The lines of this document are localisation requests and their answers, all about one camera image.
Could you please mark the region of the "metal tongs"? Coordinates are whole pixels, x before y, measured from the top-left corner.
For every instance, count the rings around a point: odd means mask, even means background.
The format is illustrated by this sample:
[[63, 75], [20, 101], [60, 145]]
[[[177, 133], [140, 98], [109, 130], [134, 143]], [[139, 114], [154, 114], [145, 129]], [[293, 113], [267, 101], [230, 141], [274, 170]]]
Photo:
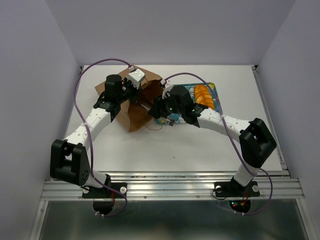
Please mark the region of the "metal tongs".
[[[144, 107], [147, 111], [149, 111], [151, 109], [150, 107], [148, 107], [142, 103], [140, 105], [142, 107]], [[174, 120], [172, 120], [170, 117], [160, 117], [159, 121], [161, 124], [166, 123], [167, 125], [169, 125], [171, 127], [175, 124]]]

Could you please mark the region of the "brown paper bag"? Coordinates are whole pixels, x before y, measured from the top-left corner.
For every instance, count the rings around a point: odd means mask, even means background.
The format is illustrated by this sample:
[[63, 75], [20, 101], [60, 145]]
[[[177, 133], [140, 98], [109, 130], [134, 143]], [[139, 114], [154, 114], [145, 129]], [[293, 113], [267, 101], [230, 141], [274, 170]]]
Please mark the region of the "brown paper bag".
[[93, 108], [105, 110], [110, 114], [111, 121], [117, 119], [128, 130], [128, 132], [137, 131], [153, 118], [148, 114], [148, 111], [141, 106], [141, 104], [151, 108], [154, 103], [154, 98], [161, 96], [163, 93], [163, 89], [159, 85], [162, 78], [159, 75], [143, 68], [132, 65], [116, 75], [120, 75], [124, 80], [130, 72], [137, 69], [140, 69], [145, 73], [145, 79], [140, 85], [141, 93], [139, 94], [136, 102], [130, 100], [125, 102], [106, 101], [103, 97], [106, 80], [95, 87], [95, 90], [99, 94], [99, 98], [93, 105]]

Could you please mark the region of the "long braided fake bread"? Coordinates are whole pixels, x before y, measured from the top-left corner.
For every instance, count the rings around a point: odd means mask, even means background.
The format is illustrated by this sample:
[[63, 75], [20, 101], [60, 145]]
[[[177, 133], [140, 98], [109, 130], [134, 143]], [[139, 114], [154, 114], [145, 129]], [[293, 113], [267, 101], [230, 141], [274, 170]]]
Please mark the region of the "long braided fake bread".
[[197, 104], [205, 105], [215, 110], [215, 104], [213, 96], [206, 85], [197, 84], [194, 87], [194, 99]]

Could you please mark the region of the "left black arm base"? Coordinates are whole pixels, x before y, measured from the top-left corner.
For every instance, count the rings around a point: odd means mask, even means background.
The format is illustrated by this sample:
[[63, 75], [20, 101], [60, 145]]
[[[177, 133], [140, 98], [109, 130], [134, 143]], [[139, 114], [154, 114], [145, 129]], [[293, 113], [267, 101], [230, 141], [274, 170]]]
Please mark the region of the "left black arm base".
[[[95, 177], [109, 188], [118, 191], [125, 196], [127, 195], [128, 184], [126, 182], [112, 182], [111, 176], [104, 173], [102, 175], [96, 174]], [[121, 194], [115, 193], [114, 191], [102, 186], [100, 183], [94, 180], [91, 175], [89, 176], [85, 185], [83, 185], [81, 188], [83, 199], [124, 198]]]

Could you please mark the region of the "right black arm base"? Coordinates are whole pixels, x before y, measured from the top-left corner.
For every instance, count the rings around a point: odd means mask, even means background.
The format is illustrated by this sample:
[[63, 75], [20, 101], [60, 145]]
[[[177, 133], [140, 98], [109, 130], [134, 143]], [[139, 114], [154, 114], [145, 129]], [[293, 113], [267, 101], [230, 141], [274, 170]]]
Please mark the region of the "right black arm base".
[[240, 185], [232, 178], [230, 181], [216, 181], [211, 195], [219, 200], [226, 198], [259, 197], [258, 183], [251, 180], [246, 186]]

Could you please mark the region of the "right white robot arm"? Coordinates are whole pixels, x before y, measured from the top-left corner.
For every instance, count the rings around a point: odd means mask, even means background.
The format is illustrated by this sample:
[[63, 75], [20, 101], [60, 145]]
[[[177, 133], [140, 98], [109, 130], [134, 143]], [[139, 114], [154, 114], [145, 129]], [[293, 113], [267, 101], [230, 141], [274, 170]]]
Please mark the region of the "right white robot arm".
[[235, 195], [242, 195], [248, 190], [248, 184], [277, 147], [262, 119], [249, 121], [221, 114], [207, 105], [194, 102], [189, 91], [181, 85], [155, 97], [148, 114], [155, 119], [179, 114], [189, 125], [225, 135], [232, 143], [238, 142], [240, 149], [235, 151], [241, 165], [230, 182], [231, 192]]

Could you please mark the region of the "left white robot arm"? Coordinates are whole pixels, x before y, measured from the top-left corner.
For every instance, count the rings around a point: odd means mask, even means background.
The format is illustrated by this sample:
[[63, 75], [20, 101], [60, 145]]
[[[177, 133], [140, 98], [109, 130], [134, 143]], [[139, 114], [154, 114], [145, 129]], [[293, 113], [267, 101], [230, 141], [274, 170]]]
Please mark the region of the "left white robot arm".
[[88, 153], [93, 152], [93, 141], [118, 115], [121, 104], [135, 102], [142, 91], [146, 75], [140, 69], [127, 76], [111, 74], [106, 77], [104, 91], [93, 105], [89, 116], [65, 139], [51, 145], [50, 176], [80, 187], [93, 187], [100, 197], [111, 193], [111, 180], [105, 173], [94, 171]]

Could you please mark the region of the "teal floral tray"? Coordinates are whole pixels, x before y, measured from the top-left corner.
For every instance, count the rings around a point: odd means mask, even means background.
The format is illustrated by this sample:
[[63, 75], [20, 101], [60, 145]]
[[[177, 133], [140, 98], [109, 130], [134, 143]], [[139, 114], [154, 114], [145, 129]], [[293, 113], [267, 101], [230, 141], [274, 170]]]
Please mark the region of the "teal floral tray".
[[[215, 95], [218, 97], [218, 92], [216, 90], [215, 84], [212, 82], [209, 82], [208, 85], [213, 90]], [[206, 86], [204, 83], [186, 83], [186, 84], [177, 84], [177, 86], [185, 87], [188, 90], [193, 102], [197, 104], [206, 105], [209, 108], [217, 112], [220, 112], [216, 98], [214, 97], [212, 92], [209, 90], [208, 86]], [[174, 124], [186, 123], [185, 120], [181, 117], [181, 115], [177, 113], [171, 113], [168, 116], [168, 118], [170, 120], [173, 120]], [[154, 122], [158, 125], [169, 124], [163, 118], [155, 119]]]

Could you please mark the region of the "aluminium mounting rail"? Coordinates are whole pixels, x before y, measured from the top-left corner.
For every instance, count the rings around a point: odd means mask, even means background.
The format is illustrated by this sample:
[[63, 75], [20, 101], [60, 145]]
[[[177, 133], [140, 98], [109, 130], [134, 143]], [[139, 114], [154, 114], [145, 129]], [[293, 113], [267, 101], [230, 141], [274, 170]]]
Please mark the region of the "aluminium mounting rail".
[[[232, 171], [209, 172], [110, 172], [114, 183], [127, 184], [129, 201], [206, 201], [211, 200], [215, 182], [227, 182], [234, 175]], [[300, 181], [291, 178], [287, 170], [270, 172], [271, 180], [260, 173], [255, 177], [260, 199], [267, 199], [270, 192], [276, 199], [303, 199], [305, 197]], [[79, 186], [58, 180], [44, 183], [42, 201], [81, 201]]]

